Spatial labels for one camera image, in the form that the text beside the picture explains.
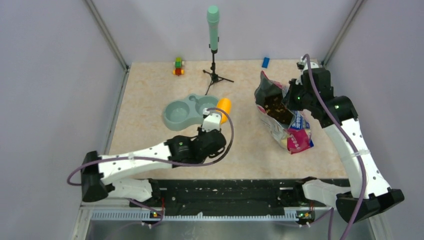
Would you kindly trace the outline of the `cat food bag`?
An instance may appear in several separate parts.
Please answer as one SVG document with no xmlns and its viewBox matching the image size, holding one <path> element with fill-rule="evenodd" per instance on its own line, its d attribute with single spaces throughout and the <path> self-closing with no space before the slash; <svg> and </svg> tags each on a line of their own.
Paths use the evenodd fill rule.
<svg viewBox="0 0 424 240">
<path fill-rule="evenodd" d="M 310 123 L 301 111 L 289 110 L 283 104 L 288 86 L 260 72 L 260 83 L 254 91 L 259 118 L 279 146 L 297 154 L 314 146 Z"/>
</svg>

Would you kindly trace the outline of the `yellow plastic scoop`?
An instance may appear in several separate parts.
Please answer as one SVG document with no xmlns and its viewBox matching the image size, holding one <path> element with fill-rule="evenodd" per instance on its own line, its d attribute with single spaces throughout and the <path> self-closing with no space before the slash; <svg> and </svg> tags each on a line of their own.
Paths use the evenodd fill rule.
<svg viewBox="0 0 424 240">
<path fill-rule="evenodd" d="M 221 110 L 223 110 L 227 115 L 229 115 L 230 114 L 230 112 L 231 112 L 231 108 L 232 108 L 232 102 L 231 102 L 231 100 L 229 99 L 229 98 L 221 98 L 219 101 L 218 101 L 218 103 L 217 103 L 217 105 L 216 105 L 216 107 L 218 108 L 218 109 L 221 109 Z M 221 124 L 224 124 L 224 123 L 226 123 L 228 121 L 228 118 L 227 118 L 227 116 L 225 115 L 225 114 L 222 114 L 222 117 L 221 117 Z"/>
</svg>

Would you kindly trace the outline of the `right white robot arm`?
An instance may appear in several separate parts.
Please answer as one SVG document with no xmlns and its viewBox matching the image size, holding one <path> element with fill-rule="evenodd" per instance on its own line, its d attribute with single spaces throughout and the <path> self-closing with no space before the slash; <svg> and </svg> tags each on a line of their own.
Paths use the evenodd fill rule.
<svg viewBox="0 0 424 240">
<path fill-rule="evenodd" d="M 308 110 L 334 144 L 347 174 L 349 186 L 341 187 L 315 177 L 301 180 L 293 192 L 299 206 L 317 201 L 337 210 L 347 223 L 383 213 L 405 200 L 401 189 L 392 188 L 378 169 L 361 132 L 358 113 L 347 96 L 335 96 L 329 70 L 305 67 L 289 81 L 283 98 L 293 111 Z"/>
</svg>

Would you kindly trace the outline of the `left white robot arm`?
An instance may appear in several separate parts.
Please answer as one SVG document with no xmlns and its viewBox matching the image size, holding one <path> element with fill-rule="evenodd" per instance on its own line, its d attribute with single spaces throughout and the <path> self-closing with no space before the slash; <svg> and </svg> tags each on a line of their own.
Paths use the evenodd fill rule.
<svg viewBox="0 0 424 240">
<path fill-rule="evenodd" d="M 82 201 L 130 198 L 154 207 L 160 202 L 159 189 L 152 180 L 130 176 L 156 169 L 199 167 L 207 158 L 221 154 L 226 144 L 225 136 L 212 130 L 193 137 L 177 135 L 155 146 L 115 156 L 90 151 L 80 169 Z"/>
</svg>

